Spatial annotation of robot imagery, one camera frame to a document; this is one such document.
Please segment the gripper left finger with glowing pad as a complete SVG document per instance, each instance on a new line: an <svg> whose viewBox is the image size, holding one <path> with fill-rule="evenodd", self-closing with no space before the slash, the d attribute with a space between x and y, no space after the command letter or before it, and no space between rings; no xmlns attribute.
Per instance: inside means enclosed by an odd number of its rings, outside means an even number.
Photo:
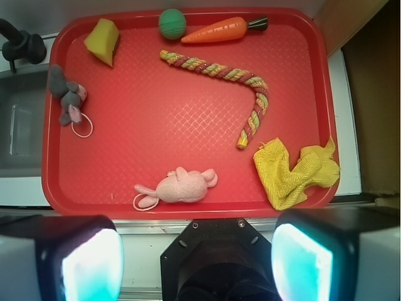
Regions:
<svg viewBox="0 0 401 301"><path fill-rule="evenodd" d="M1 217L1 300L117 300L122 278L106 216Z"/></svg>

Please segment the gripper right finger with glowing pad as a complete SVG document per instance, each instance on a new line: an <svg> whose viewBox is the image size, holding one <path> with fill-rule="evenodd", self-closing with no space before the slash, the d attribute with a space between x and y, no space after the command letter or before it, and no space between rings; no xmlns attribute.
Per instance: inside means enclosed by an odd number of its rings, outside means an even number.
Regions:
<svg viewBox="0 0 401 301"><path fill-rule="evenodd" d="M282 300L400 300L400 211L290 209L272 237Z"/></svg>

